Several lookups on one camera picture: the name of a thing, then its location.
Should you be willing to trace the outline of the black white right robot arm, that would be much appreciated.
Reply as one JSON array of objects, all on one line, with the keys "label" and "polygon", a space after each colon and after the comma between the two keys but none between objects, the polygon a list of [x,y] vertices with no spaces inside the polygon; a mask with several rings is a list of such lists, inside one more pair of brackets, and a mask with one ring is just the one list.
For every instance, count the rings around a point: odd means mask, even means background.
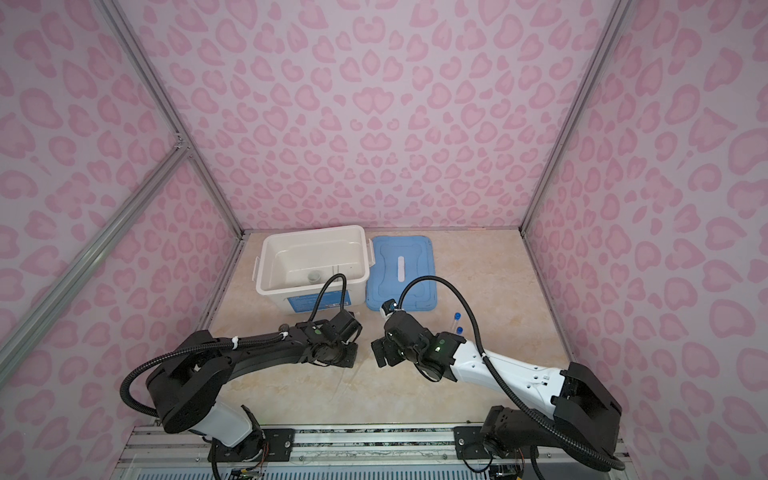
[{"label": "black white right robot arm", "polygon": [[379,367],[411,363],[427,380],[503,393],[511,406],[489,410],[484,448],[504,457],[525,447],[559,448],[594,470],[622,470],[615,455],[622,408],[587,366],[543,367],[501,356],[452,332],[433,333],[397,310],[371,344]]}]

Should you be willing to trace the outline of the white plastic storage bin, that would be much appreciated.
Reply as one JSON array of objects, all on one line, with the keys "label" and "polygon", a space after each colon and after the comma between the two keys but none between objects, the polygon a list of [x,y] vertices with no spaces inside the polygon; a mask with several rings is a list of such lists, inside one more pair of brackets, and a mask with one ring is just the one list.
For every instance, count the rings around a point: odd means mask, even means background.
[{"label": "white plastic storage bin", "polygon": [[[372,242],[359,225],[280,233],[268,236],[256,258],[252,281],[256,292],[286,314],[365,303],[374,263]],[[310,284],[310,271],[323,280]]]}]

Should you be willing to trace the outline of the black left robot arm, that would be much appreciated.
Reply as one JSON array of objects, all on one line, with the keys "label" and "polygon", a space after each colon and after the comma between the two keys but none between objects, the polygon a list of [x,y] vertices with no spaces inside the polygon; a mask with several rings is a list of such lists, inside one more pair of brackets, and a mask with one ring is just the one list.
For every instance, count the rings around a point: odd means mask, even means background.
[{"label": "black left robot arm", "polygon": [[219,398],[223,387],[282,365],[351,368],[361,332],[360,322],[346,310],[329,320],[284,324],[250,337],[215,338],[197,331],[176,350],[150,361],[145,386],[151,409],[168,434],[191,431],[228,461],[254,459],[263,454],[266,434],[248,407]]}]

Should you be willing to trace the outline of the small white ceramic dish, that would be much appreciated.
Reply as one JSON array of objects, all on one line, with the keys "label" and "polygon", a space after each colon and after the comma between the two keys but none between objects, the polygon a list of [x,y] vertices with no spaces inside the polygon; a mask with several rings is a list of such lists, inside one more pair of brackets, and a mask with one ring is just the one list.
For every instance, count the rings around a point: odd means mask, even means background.
[{"label": "small white ceramic dish", "polygon": [[319,270],[310,271],[307,275],[307,280],[310,284],[317,284],[323,280],[322,272]]}]

